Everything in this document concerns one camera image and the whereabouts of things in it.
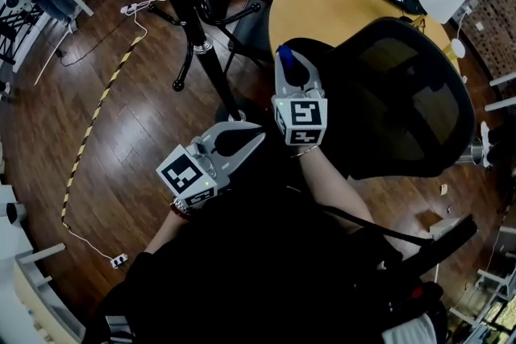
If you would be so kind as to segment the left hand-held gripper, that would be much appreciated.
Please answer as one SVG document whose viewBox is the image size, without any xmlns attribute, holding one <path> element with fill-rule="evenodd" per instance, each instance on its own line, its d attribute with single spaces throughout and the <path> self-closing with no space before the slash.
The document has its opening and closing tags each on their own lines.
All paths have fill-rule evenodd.
<svg viewBox="0 0 516 344">
<path fill-rule="evenodd" d="M 263 127 L 252 122 L 218 122 L 189 146 L 177 145 L 156 172 L 177 199 L 178 209 L 200 209 L 231 187 L 231 175 L 265 136 Z"/>
</svg>

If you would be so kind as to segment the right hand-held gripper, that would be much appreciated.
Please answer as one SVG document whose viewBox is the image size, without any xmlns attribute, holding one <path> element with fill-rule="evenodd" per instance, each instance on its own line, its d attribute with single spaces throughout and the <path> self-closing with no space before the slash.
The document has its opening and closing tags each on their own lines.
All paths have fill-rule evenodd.
<svg viewBox="0 0 516 344">
<path fill-rule="evenodd" d="M 327 99 L 318 69 L 291 49 L 277 49 L 274 64 L 274 119 L 285 144 L 319 145 L 327 129 Z"/>
</svg>

